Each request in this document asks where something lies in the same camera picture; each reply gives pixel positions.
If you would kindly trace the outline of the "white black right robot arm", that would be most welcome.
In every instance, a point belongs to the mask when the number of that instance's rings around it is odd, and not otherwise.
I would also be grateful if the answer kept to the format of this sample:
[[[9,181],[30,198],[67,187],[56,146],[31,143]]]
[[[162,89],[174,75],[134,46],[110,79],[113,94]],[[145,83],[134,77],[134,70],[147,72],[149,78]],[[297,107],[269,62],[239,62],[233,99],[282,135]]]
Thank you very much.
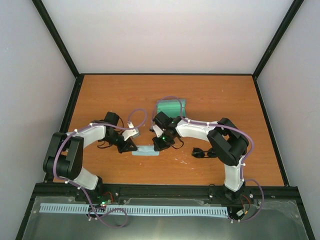
[[[211,144],[208,151],[194,149],[194,155],[218,158],[224,164],[225,179],[223,191],[225,198],[236,201],[244,187],[244,159],[249,146],[249,137],[238,130],[228,119],[204,122],[177,116],[167,116],[159,112],[153,118],[151,127],[156,136],[152,139],[154,150],[160,152],[173,147],[175,139],[194,138]]]

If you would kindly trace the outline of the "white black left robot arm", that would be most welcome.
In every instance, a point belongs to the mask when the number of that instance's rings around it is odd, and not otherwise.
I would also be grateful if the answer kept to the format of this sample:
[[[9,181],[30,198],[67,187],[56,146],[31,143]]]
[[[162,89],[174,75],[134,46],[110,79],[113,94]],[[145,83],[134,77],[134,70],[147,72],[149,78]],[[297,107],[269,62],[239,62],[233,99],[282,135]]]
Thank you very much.
[[[85,189],[92,201],[101,200],[103,180],[83,166],[84,149],[95,142],[107,142],[120,154],[137,151],[132,138],[139,135],[139,129],[131,121],[127,122],[127,128],[119,127],[119,120],[116,113],[108,112],[104,119],[94,120],[81,129],[54,133],[43,161],[43,171]]]

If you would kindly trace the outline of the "light blue cleaning cloth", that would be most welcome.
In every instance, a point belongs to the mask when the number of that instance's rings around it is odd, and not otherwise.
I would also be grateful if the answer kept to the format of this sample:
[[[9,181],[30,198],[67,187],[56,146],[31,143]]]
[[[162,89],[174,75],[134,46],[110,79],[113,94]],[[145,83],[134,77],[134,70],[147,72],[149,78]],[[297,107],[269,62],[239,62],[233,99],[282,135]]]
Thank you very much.
[[[138,145],[136,151],[132,151],[131,154],[133,156],[145,156],[145,157],[152,157],[158,156],[160,154],[159,151],[154,149],[153,145]]]

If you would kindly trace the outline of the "grey green glasses case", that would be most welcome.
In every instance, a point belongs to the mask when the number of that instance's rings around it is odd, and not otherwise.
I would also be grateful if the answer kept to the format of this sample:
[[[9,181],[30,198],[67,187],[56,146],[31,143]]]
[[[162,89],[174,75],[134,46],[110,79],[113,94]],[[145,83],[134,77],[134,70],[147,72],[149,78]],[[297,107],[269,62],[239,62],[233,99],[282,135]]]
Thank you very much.
[[[154,114],[163,112],[173,119],[180,115],[185,118],[187,116],[186,103],[187,101],[184,98],[175,99],[172,97],[164,97],[157,101],[157,104],[154,107]]]

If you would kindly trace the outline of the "black round sunglasses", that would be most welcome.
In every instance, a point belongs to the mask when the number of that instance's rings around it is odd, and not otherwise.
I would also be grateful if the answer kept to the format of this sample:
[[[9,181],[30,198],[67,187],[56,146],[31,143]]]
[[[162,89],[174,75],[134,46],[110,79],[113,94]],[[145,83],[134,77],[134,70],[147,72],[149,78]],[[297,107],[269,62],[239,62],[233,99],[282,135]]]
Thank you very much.
[[[202,150],[201,148],[194,147],[191,155],[197,159],[217,158],[217,154],[214,152],[213,148],[210,148],[209,150]]]

